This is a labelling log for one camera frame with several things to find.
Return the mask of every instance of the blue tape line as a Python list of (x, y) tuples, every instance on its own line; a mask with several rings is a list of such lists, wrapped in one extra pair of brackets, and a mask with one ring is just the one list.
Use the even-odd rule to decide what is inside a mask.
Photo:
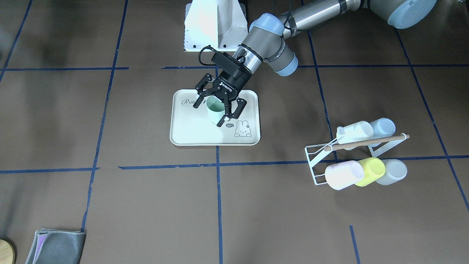
[[(116, 63), (117, 63), (117, 56), (119, 54), (119, 46), (121, 44), (122, 30), (124, 29), (124, 21), (125, 21), (125, 15), (127, 12), (128, 2), (129, 0), (125, 0), (124, 12), (122, 14), (122, 21), (121, 21), (121, 29), (119, 30), (119, 37), (117, 38), (116, 50), (114, 53), (114, 62), (113, 62), (112, 70), (111, 70), (111, 76), (109, 78), (109, 86), (107, 87), (106, 102), (104, 104), (103, 117), (101, 119), (101, 127), (99, 129), (98, 143), (96, 144), (96, 154), (94, 156), (93, 168), (95, 168), (98, 164), (99, 148), (101, 147), (101, 139), (103, 137), (104, 123), (106, 120), (107, 103), (109, 102), (109, 95), (111, 93), (111, 87), (113, 85), (114, 72), (115, 72)], [(88, 216), (88, 209), (90, 207), (90, 199), (91, 199), (92, 185), (94, 182), (94, 175), (95, 175), (95, 171), (92, 171), (91, 176), (90, 176), (90, 185), (88, 187), (88, 201), (86, 203), (86, 211), (85, 211), (85, 214), (83, 215), (83, 221), (82, 221), (82, 232), (84, 232), (84, 229), (86, 226), (86, 218)]]
[(409, 67), (407, 64), (318, 65), (319, 68)]
[(3, 65), (3, 69), (1, 70), (0, 81), (3, 79), (3, 75), (5, 74), (5, 70), (7, 69), (8, 63), (10, 62), (10, 59), (11, 59), (11, 54), (13, 54), (13, 50), (15, 49), (16, 43), (18, 42), (18, 38), (20, 37), (21, 31), (23, 30), (24, 23), (26, 22), (26, 18), (28, 17), (29, 10), (31, 9), (31, 4), (32, 4), (32, 0), (30, 0), (28, 4), (28, 8), (26, 8), (26, 13), (24, 13), (21, 26), (18, 30), (18, 33), (16, 34), (15, 40), (13, 41), (13, 45), (11, 45), (11, 49), (10, 49), (10, 52), (8, 53), (8, 57), (7, 57), (7, 60), (5, 61), (5, 65)]
[[(308, 39), (310, 40), (311, 54), (313, 55), (313, 61), (314, 61), (314, 69), (316, 70), (316, 77), (318, 78), (319, 92), (321, 93), (321, 100), (323, 101), (323, 104), (324, 104), (325, 119), (327, 121), (327, 126), (329, 127), (331, 140), (333, 140), (334, 136), (332, 134), (331, 122), (329, 121), (329, 114), (327, 113), (327, 106), (325, 104), (324, 92), (323, 92), (322, 84), (321, 84), (321, 77), (319, 76), (318, 62), (316, 61), (316, 54), (314, 53), (313, 40), (311, 38), (310, 31), (308, 31)], [(333, 151), (333, 153), (334, 153), (334, 158), (337, 160), (337, 153), (335, 153), (335, 151)]]
[[(448, 156), (451, 159), (464, 159), (469, 158), (469, 155), (454, 155)], [(446, 156), (422, 156), (422, 157), (391, 157), (381, 158), (383, 160), (397, 159), (397, 160), (434, 160), (434, 159), (446, 159)], [(351, 160), (361, 159), (333, 159), (333, 160), (321, 160), (319, 163), (335, 163), (345, 162)], [(307, 164), (306, 160), (298, 161), (260, 161), (260, 162), (232, 162), (232, 163), (220, 163), (220, 167), (226, 166), (255, 166), (255, 165), (286, 165), (286, 164)], [(195, 168), (195, 167), (216, 167), (216, 163), (201, 163), (201, 164), (172, 164), (172, 165), (149, 165), (149, 166), (119, 166), (122, 170), (148, 170), (148, 169), (171, 169), (171, 168)]]
[(431, 123), (433, 124), (433, 128), (435, 129), (435, 132), (438, 136), (438, 140), (440, 141), (443, 152), (445, 153), (446, 160), (448, 161), (449, 167), (451, 168), (451, 172), (453, 173), (453, 177), (454, 177), (454, 179), (456, 181), (456, 184), (459, 188), (462, 199), (464, 200), (464, 203), (466, 204), (466, 209), (469, 211), (468, 200), (466, 198), (466, 195), (464, 194), (464, 190), (462, 189), (462, 186), (459, 182), (458, 176), (456, 175), (456, 172), (454, 171), (453, 164), (451, 163), (451, 159), (448, 155), (448, 152), (446, 151), (445, 144), (443, 144), (443, 140), (442, 140), (441, 135), (438, 131), (438, 127), (435, 123), (435, 119), (433, 119), (433, 115), (431, 114), (430, 107), (428, 106), (427, 100), (425, 99), (425, 96), (424, 96), (424, 92), (423, 92), (423, 90), (420, 86), (420, 83), (418, 82), (417, 75), (415, 74), (414, 67), (413, 67), (412, 63), (410, 62), (410, 58), (407, 54), (406, 48), (404, 47), (404, 43), (402, 42), (401, 36), (400, 36), (399, 32), (397, 31), (397, 29), (394, 29), (394, 31), (396, 32), (397, 38), (399, 39), (399, 42), (402, 46), (402, 50), (404, 51), (404, 55), (406, 56), (407, 62), (409, 63), (409, 66), (410, 66), (410, 69), (412, 70), (412, 75), (414, 76), (415, 82), (417, 83), (417, 87), (418, 87), (418, 90), (420, 92), (420, 96), (422, 97), (422, 100), (424, 101), (424, 105), (425, 105), (425, 108), (427, 109), (428, 116), (430, 117)]
[(37, 170), (9, 170), (0, 171), (0, 174), (14, 173), (42, 173), (42, 172), (65, 172), (65, 171), (97, 171), (99, 168), (65, 168), (65, 169), (37, 169)]
[(86, 200), (86, 210), (85, 210), (85, 213), (83, 214), (82, 228), (80, 229), (82, 233), (85, 232), (86, 218), (88, 217), (88, 209), (90, 208), (91, 191), (93, 190), (92, 185), (94, 182), (94, 174), (95, 174), (95, 171), (92, 171), (91, 177), (90, 177), (90, 184), (88, 185), (88, 198)]
[[(413, 64), (414, 67), (469, 67), (469, 64)], [(298, 65), (298, 68), (410, 67), (408, 64)], [(215, 66), (167, 66), (162, 70), (214, 69)]]
[(413, 67), (469, 67), (469, 64), (412, 64)]
[(218, 190), (218, 255), (219, 263), (223, 264), (223, 235), (221, 226), (221, 186), (220, 186), (220, 147), (217, 146), (217, 190)]
[[(94, 68), (24, 68), (24, 69), (6, 69), (5, 71), (58, 71), (58, 70), (112, 70), (113, 67), (94, 67)], [(128, 67), (115, 67), (115, 70), (128, 70)]]
[(260, 161), (260, 162), (231, 162), (220, 163), (220, 166), (246, 166), (246, 165), (282, 165), (282, 164), (308, 164), (308, 161)]
[(147, 169), (172, 169), (172, 168), (196, 168), (215, 167), (215, 163), (203, 164), (174, 164), (174, 165), (150, 165), (150, 166), (119, 166), (121, 170), (147, 170)]
[(360, 256), (358, 254), (358, 248), (356, 246), (355, 232), (353, 231), (353, 226), (350, 225), (350, 235), (352, 236), (353, 249), (355, 250), (356, 264), (360, 264)]
[(167, 66), (162, 70), (214, 69), (215, 66)]

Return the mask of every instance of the black cable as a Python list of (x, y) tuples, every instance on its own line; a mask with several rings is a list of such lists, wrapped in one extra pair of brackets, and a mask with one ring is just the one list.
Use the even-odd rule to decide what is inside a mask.
[[(285, 22), (283, 23), (283, 27), (284, 27), (285, 29), (291, 30), (291, 28), (288, 28), (288, 27), (285, 26), (285, 25), (287, 24), (287, 22), (288, 22), (288, 19), (291, 17), (291, 12), (292, 12), (292, 1), (289, 0), (288, 2), (289, 2), (288, 16), (287, 16), (287, 18), (285, 19)], [(276, 16), (276, 15), (275, 15), (275, 0), (272, 0), (272, 15)]]
[(199, 63), (202, 64), (203, 66), (216, 66), (216, 64), (206, 64), (206, 63), (202, 62), (200, 56), (202, 55), (202, 52), (206, 49), (210, 49), (211, 51), (213, 51), (215, 53), (219, 52), (218, 50), (212, 48), (212, 46), (210, 46), (210, 45), (203, 47), (199, 52)]
[(241, 63), (241, 64), (244, 64), (246, 62), (246, 57), (245, 56), (239, 56), (236, 58), (236, 60)]

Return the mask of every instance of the towel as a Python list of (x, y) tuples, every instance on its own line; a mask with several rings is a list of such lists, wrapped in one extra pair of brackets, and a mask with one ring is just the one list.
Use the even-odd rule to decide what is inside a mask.
[(85, 233), (42, 228), (34, 234), (25, 264), (79, 264)]

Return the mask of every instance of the gripper logo text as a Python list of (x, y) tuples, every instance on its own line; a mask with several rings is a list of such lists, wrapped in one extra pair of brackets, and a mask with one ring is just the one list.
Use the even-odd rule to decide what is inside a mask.
[(220, 82), (220, 85), (225, 87), (228, 91), (232, 92), (233, 89), (231, 89), (230, 87), (228, 87), (226, 84), (224, 84), (223, 82)]

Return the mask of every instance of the round wooden board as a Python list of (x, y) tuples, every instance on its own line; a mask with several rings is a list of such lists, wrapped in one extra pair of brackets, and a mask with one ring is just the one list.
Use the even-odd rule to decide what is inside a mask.
[(14, 264), (15, 252), (5, 240), (0, 240), (0, 264)]

